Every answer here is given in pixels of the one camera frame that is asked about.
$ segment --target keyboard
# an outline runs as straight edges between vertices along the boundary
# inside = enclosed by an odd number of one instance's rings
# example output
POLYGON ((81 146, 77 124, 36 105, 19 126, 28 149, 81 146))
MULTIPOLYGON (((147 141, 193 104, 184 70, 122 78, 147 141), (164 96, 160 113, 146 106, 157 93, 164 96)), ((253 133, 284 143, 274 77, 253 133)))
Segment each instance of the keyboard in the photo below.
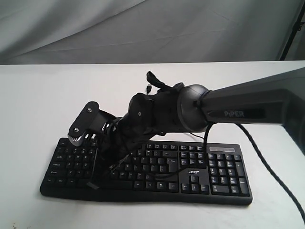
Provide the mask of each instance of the keyboard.
POLYGON ((206 154, 202 143, 148 141, 95 190, 87 183, 98 150, 96 141, 74 147, 61 138, 40 192, 47 197, 88 201, 249 205, 253 198, 239 145, 207 146, 206 154), (162 176, 182 167, 186 169, 166 179, 149 175, 162 176))

